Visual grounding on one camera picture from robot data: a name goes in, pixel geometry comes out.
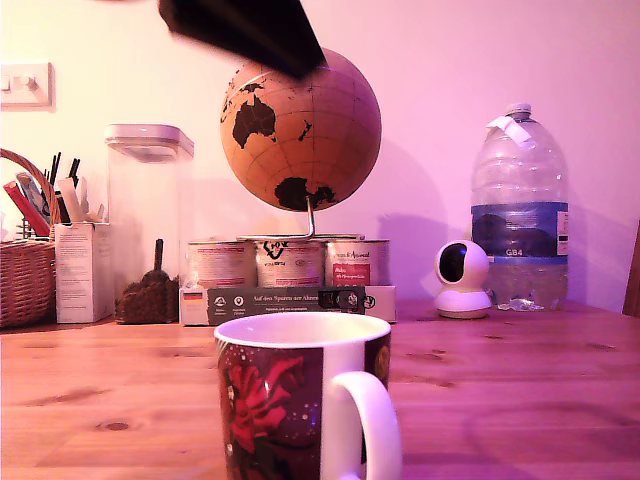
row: red flower pattern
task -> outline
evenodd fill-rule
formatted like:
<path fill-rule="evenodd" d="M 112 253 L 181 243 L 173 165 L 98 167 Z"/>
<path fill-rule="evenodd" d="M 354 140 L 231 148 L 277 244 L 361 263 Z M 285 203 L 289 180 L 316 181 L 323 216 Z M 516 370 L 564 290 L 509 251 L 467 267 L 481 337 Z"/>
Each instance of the red flower pattern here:
<path fill-rule="evenodd" d="M 266 378 L 255 366 L 235 365 L 229 378 L 237 389 L 231 431 L 249 453 L 255 452 L 254 438 L 275 431 L 287 415 L 284 405 L 291 391 L 304 382 L 303 357 L 275 360 Z"/>

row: security camera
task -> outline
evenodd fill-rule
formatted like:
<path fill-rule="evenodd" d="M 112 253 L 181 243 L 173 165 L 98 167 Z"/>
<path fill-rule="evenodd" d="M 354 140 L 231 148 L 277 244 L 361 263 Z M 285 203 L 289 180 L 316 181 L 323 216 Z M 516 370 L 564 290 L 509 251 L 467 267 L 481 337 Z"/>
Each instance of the security camera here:
<path fill-rule="evenodd" d="M 443 317 L 482 318 L 491 300 L 482 289 L 489 274 L 489 258 L 482 247 L 469 240 L 445 244 L 436 255 L 436 276 L 443 284 L 435 307 Z"/>

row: cardboard box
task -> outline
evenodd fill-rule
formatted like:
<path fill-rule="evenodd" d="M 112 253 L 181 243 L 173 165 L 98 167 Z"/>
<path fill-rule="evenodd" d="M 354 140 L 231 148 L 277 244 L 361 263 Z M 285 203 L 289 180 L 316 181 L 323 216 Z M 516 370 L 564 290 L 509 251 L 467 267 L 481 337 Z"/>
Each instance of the cardboard box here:
<path fill-rule="evenodd" d="M 180 289 L 182 325 L 220 325 L 276 312 L 348 312 L 396 322 L 396 287 L 257 287 Z"/>
<path fill-rule="evenodd" d="M 109 225 L 57 224 L 55 248 L 58 323 L 91 323 L 112 315 Z"/>

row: globe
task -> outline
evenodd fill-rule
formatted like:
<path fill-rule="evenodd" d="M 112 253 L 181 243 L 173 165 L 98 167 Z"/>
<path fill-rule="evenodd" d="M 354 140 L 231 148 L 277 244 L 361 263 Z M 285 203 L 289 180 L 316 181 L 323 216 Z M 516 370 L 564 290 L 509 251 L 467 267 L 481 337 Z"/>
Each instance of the globe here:
<path fill-rule="evenodd" d="M 278 208 L 315 210 L 355 192 L 373 168 L 382 123 L 373 90 L 342 55 L 297 81 L 247 63 L 229 83 L 220 117 L 222 145 L 235 176 Z"/>

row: white mug handle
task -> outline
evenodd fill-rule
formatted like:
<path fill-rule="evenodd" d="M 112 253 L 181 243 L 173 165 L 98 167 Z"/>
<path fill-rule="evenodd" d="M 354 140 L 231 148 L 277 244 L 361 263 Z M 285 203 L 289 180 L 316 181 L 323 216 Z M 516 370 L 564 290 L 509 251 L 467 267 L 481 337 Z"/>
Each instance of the white mug handle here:
<path fill-rule="evenodd" d="M 340 373 L 333 377 L 333 383 L 349 392 L 360 414 L 367 450 L 366 480 L 400 480 L 400 427 L 387 389 L 380 380 L 367 372 Z M 340 480 L 358 478 L 352 473 Z"/>

